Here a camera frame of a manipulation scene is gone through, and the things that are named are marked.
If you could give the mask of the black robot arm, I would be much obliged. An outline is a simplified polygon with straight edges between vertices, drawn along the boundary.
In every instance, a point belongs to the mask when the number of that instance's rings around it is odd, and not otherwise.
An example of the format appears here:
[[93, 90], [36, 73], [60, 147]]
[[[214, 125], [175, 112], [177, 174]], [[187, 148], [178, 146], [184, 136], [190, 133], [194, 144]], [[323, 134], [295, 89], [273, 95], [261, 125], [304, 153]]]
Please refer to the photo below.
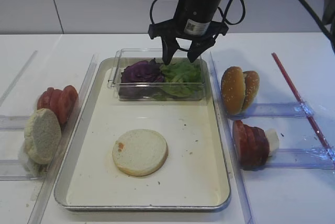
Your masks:
[[174, 54], [182, 50], [177, 39], [191, 41], [184, 49], [190, 62], [194, 62], [204, 51], [211, 48], [219, 34], [225, 35], [228, 27], [224, 21], [213, 21], [221, 0], [177, 0], [174, 16], [160, 23], [152, 22], [148, 34], [151, 39], [162, 41], [163, 63], [170, 64]]

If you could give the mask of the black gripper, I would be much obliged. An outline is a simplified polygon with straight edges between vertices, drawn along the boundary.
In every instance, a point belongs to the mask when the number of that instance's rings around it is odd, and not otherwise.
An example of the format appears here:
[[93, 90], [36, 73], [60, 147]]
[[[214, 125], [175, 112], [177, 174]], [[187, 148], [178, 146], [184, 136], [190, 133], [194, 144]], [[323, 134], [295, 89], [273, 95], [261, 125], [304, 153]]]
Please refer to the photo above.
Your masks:
[[191, 42], [187, 58], [190, 63], [193, 63], [204, 51], [214, 46], [219, 34], [225, 35], [228, 32], [228, 26], [224, 20], [199, 23], [188, 19], [185, 24], [178, 25], [174, 18], [155, 23], [152, 11], [149, 14], [151, 24], [148, 34], [150, 39], [156, 37], [161, 39], [162, 60], [165, 65], [171, 63], [175, 52], [181, 48], [177, 41], [178, 38]]

